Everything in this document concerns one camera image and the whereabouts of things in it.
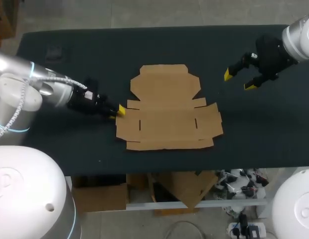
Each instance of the dark tabletop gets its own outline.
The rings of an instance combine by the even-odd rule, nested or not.
[[[50,155],[65,175],[177,170],[309,166],[309,62],[282,72],[275,82],[244,91],[258,75],[251,67],[225,83],[229,64],[255,39],[280,37],[284,26],[201,26],[102,30],[65,30],[25,34],[18,56],[77,81],[99,79],[101,92],[127,104],[136,99],[130,79],[148,64],[185,64],[200,78],[207,103],[217,102],[224,134],[202,150],[127,151],[116,139],[114,122],[44,105],[24,145]],[[49,45],[65,58],[45,62]]]

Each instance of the cardboard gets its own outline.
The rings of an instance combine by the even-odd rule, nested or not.
[[[19,0],[0,0],[0,38],[15,36]]]
[[[194,208],[218,180],[212,171],[156,173],[152,176],[188,208]]]
[[[149,65],[131,80],[140,101],[127,101],[125,117],[116,118],[117,137],[130,150],[191,149],[213,146],[223,133],[217,104],[206,106],[199,78],[185,65]]]
[[[88,212],[125,210],[127,204],[127,184],[112,186],[96,185],[94,177],[71,177],[72,195],[80,214]]]

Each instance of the wire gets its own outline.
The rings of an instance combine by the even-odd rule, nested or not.
[[[266,233],[272,234],[276,239],[278,239],[278,237],[275,235],[274,232],[272,232],[272,231],[266,231]]]
[[[176,228],[176,226],[180,223],[186,223],[186,224],[192,225],[200,233],[201,239],[205,239],[203,231],[196,224],[189,222],[189,221],[178,221],[178,222],[171,224],[169,226],[169,228],[167,229],[167,232],[166,232],[165,236],[163,237],[163,239],[167,239],[171,235],[171,232],[173,232],[173,230]]]
[[[64,83],[64,84],[69,84],[69,85],[75,85],[78,86],[80,88],[82,88],[83,90],[86,90],[87,87],[77,81],[68,79],[68,78],[61,78],[61,77],[41,77],[41,78],[31,78],[30,79],[30,84],[32,84],[33,82],[37,82],[37,81],[44,81],[44,82],[60,82],[60,83]]]
[[[26,89],[29,85],[31,85],[34,82],[37,81],[43,81],[43,82],[60,82],[60,83],[64,83],[64,84],[70,84],[70,85],[76,85],[84,90],[87,89],[87,87],[77,81],[68,79],[68,78],[61,78],[61,77],[47,77],[47,78],[31,78],[31,79],[23,79],[20,76],[14,75],[14,74],[10,74],[10,73],[5,73],[2,74],[0,79],[13,79],[13,80],[17,80],[17,81],[21,81],[24,82],[23,86],[21,87],[20,90],[20,99],[16,108],[15,113],[13,114],[13,116],[10,118],[10,120],[8,121],[8,123],[5,125],[5,127],[0,131],[0,138],[10,129],[10,127],[13,125],[13,123],[16,121],[17,117],[19,116],[21,109],[24,106],[24,102],[25,102],[25,92]]]

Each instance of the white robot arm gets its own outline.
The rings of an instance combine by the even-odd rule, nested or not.
[[[257,54],[246,52],[237,63],[230,65],[224,74],[225,81],[253,65],[261,75],[244,84],[244,89],[256,89],[268,80],[278,79],[286,68],[309,60],[309,15],[285,28],[281,39],[263,34],[255,45]]]
[[[284,29],[283,45],[290,56],[299,62],[309,60],[309,15]]]
[[[98,82],[84,85],[31,61],[0,52],[0,145],[19,145],[42,101],[88,115],[124,115],[124,108],[98,93]]]

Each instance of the concrete floor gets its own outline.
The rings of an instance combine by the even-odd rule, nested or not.
[[[15,54],[22,35],[32,31],[288,24],[307,13],[309,0],[25,0],[19,11],[16,37],[3,41],[2,49]],[[160,218],[151,211],[90,213],[82,219],[83,239],[160,239],[169,225],[179,220],[199,225],[207,239],[228,238],[225,229],[231,219],[220,208],[214,208],[193,215]],[[264,222],[271,229],[271,220]],[[199,237],[193,228],[180,226],[170,238]]]

